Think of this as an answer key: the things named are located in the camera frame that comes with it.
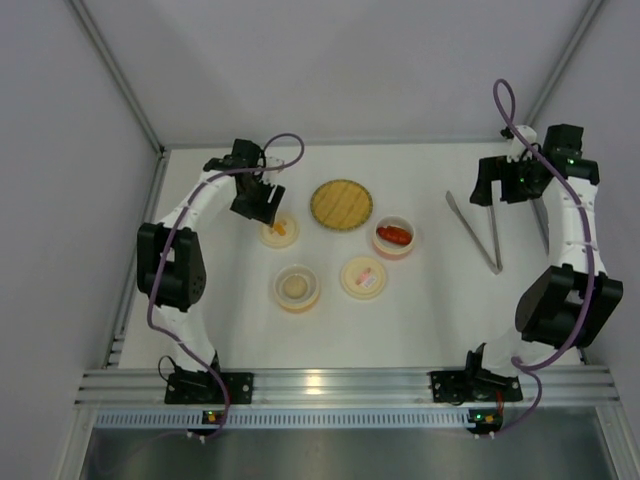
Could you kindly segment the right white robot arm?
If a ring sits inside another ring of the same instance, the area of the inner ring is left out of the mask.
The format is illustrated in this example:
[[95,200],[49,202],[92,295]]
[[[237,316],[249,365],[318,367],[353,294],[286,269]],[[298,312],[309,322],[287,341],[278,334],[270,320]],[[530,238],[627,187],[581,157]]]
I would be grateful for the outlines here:
[[582,128],[553,125],[542,143],[526,125],[501,134],[509,152],[480,159],[470,201],[492,208],[498,182],[503,202],[540,202],[548,243],[548,266],[519,299],[513,327],[478,349],[482,369],[512,376],[520,366],[546,367],[570,348],[590,346],[620,303],[623,284],[600,258],[599,168],[582,156]]

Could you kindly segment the metal tongs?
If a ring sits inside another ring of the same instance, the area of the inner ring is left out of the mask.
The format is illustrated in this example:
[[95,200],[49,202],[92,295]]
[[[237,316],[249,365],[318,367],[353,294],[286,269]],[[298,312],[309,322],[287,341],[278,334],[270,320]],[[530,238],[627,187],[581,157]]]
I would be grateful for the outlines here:
[[495,208],[492,205],[484,208],[487,226],[478,230],[477,225],[469,221],[449,190],[445,193],[445,201],[490,272],[494,275],[501,274],[504,266]]

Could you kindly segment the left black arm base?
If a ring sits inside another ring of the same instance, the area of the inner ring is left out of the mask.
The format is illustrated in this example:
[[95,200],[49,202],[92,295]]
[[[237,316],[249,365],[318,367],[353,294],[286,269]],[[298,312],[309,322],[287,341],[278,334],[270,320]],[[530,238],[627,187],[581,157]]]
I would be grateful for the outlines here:
[[[254,375],[250,372],[221,372],[230,403],[252,403]],[[208,372],[176,371],[168,377],[164,403],[169,405],[223,405],[224,394]]]

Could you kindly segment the cream lid orange handle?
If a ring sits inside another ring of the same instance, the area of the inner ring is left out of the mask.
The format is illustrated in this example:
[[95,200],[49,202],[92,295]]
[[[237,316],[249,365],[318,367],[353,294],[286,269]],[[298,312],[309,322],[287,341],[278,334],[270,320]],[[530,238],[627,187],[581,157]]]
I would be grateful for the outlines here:
[[272,226],[261,227],[260,240],[269,248],[284,249],[292,246],[299,234],[300,226],[296,217],[288,212],[278,213]]

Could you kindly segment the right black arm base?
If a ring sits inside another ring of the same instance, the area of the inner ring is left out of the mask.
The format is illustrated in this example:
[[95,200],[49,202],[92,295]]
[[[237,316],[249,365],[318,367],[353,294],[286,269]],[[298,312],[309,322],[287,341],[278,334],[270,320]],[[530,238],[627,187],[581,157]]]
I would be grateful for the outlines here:
[[433,401],[464,403],[520,402],[523,394],[517,377],[503,377],[488,371],[440,370],[429,373]]

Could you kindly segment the red sausage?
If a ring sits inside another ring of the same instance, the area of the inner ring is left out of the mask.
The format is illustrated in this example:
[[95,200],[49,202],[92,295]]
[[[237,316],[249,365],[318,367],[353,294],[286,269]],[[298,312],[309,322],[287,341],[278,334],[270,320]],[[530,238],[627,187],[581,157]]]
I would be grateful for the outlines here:
[[413,236],[409,231],[393,225],[378,227],[376,234],[380,239],[400,246],[409,245],[413,240]]

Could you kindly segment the white rice ball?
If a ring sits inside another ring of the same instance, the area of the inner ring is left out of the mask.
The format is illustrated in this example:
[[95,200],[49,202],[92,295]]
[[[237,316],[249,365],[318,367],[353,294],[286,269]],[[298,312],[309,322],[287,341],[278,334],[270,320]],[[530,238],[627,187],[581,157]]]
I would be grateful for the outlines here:
[[308,291],[308,283],[303,276],[291,275],[282,284],[284,294],[293,300],[303,298]]

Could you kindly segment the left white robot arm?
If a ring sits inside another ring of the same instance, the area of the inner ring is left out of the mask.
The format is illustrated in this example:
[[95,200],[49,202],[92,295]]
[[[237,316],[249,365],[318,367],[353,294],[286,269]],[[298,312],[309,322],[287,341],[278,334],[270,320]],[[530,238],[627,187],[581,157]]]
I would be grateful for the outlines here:
[[215,369],[216,349],[205,331],[197,304],[207,272],[200,236],[223,212],[271,226],[286,188],[269,175],[299,162],[269,157],[267,148],[236,139],[229,154],[205,162],[194,186],[169,214],[142,224],[136,240],[136,283],[148,298],[147,325],[176,346],[174,360],[190,372]]

